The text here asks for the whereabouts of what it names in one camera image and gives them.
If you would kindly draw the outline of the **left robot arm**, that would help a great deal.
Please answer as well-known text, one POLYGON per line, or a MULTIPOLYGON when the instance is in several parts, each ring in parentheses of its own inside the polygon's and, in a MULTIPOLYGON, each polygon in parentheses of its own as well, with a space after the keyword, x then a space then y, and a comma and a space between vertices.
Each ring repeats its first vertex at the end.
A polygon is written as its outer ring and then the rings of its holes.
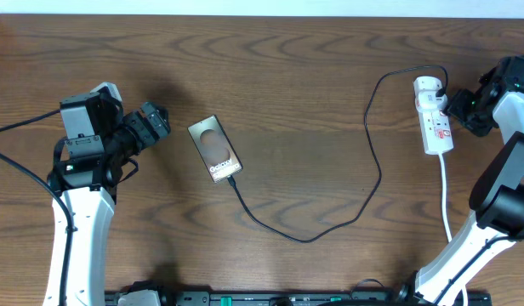
POLYGON ((54 147, 47 182, 54 242, 46 305, 102 305, 105 258, 122 168, 171 132, 168 111, 151 102, 125 113, 117 86, 103 82, 63 99, 65 137, 54 147))

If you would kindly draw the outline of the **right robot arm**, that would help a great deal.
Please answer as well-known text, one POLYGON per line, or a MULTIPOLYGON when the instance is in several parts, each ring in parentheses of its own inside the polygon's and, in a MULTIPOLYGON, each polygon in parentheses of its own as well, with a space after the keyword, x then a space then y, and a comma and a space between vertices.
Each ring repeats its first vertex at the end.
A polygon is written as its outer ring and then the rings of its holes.
POLYGON ((406 303, 454 304, 486 264, 524 241, 524 55, 502 58, 479 83, 475 92, 460 89, 452 98, 434 77, 413 83, 427 154, 448 151, 449 118, 477 137, 499 129, 504 146, 471 191, 461 230, 402 288, 399 298, 406 303))

